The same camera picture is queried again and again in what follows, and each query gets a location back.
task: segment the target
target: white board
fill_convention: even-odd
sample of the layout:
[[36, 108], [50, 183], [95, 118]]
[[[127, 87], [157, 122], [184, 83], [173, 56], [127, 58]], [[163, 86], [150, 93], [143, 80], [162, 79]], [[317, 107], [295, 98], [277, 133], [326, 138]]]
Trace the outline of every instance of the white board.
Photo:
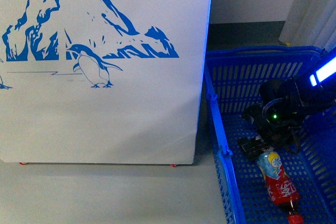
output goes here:
[[0, 0], [0, 158], [193, 162], [210, 0]]

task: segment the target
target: blue plastic basket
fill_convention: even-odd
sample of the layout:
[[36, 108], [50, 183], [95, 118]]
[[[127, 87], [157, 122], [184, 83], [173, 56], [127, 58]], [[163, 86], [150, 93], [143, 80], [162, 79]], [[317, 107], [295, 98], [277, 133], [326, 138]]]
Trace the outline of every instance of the blue plastic basket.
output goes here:
[[[256, 129], [240, 118], [260, 102], [261, 84], [288, 79], [321, 57], [316, 47], [252, 47], [207, 53], [205, 82], [215, 164], [227, 223], [284, 223], [286, 214], [268, 197], [258, 166], [245, 159], [237, 140]], [[336, 108], [306, 119], [302, 151], [278, 150], [286, 172], [301, 195], [305, 223], [336, 223]]]

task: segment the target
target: gray baseboard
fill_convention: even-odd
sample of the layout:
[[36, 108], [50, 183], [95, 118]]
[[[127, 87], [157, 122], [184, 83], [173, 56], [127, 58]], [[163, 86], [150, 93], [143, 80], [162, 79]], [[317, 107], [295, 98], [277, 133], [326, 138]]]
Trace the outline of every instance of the gray baseboard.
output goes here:
[[239, 45], [278, 45], [284, 21], [210, 24], [207, 49]]

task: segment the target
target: penguin illustration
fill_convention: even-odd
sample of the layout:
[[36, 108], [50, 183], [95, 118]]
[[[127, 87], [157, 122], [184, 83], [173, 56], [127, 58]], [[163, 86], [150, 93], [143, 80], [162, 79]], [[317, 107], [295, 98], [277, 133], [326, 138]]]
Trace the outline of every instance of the penguin illustration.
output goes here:
[[110, 88], [113, 84], [110, 82], [108, 68], [116, 68], [123, 71], [120, 67], [103, 61], [90, 48], [81, 44], [72, 45], [68, 51], [74, 51], [79, 54], [78, 63], [73, 66], [73, 71], [81, 70], [85, 77], [92, 83], [92, 88]]
[[0, 89], [12, 89], [12, 87], [4, 85], [4, 81], [2, 80], [1, 76], [0, 76]]

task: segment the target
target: red plastic bottle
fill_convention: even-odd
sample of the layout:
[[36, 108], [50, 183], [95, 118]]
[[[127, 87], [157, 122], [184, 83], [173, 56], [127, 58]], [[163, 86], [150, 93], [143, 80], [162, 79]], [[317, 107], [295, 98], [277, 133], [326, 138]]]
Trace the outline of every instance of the red plastic bottle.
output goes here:
[[286, 174], [279, 154], [266, 151], [258, 157], [257, 164], [264, 175], [272, 202], [287, 213], [289, 224], [302, 224], [303, 218], [298, 213], [300, 195]]

